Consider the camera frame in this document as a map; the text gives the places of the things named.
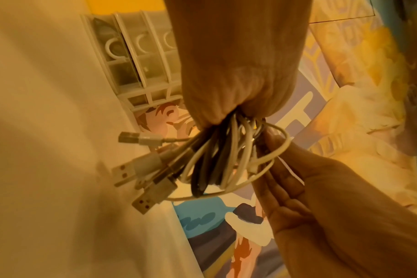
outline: fist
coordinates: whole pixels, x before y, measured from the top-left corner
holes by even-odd
[[[202,127],[240,106],[252,117],[291,96],[312,0],[166,0],[181,59],[184,102]]]

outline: white wall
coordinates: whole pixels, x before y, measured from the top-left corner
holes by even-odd
[[[81,0],[0,0],[0,277],[201,277],[170,204],[139,215],[109,168],[146,150]]]

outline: hand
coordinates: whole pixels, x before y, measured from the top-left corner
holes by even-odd
[[[166,0],[181,60],[184,102],[200,127],[240,106],[277,112],[291,96],[312,0]]]
[[[305,185],[277,160],[253,187],[292,277],[417,277],[417,215],[338,161],[294,144],[281,158]]]

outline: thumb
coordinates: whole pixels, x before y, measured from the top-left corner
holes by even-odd
[[[285,139],[282,136],[277,135],[271,128],[265,128],[263,136],[265,138],[265,144],[270,151],[274,151],[285,142]],[[318,166],[323,166],[323,164],[332,162],[332,160],[311,153],[292,142],[288,149],[279,157],[283,159],[289,167],[302,178],[302,180],[315,173]]]

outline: cable bundle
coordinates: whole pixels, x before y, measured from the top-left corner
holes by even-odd
[[[275,151],[258,158],[256,139],[264,125],[281,131],[286,140]],[[193,138],[163,139],[155,135],[122,132],[119,141],[150,146],[185,141],[181,146],[168,145],[113,169],[116,186],[138,180],[136,188],[143,188],[144,193],[134,201],[133,206],[145,214],[154,204],[164,200],[210,198],[250,184],[271,168],[274,159],[288,148],[291,139],[285,130],[264,120],[247,118],[235,110],[220,125],[212,126]],[[262,164],[265,167],[258,171]],[[245,171],[248,172],[248,180],[238,184]],[[177,179],[190,183],[192,196],[169,198],[177,188]],[[205,194],[208,185],[217,185],[222,191]]]

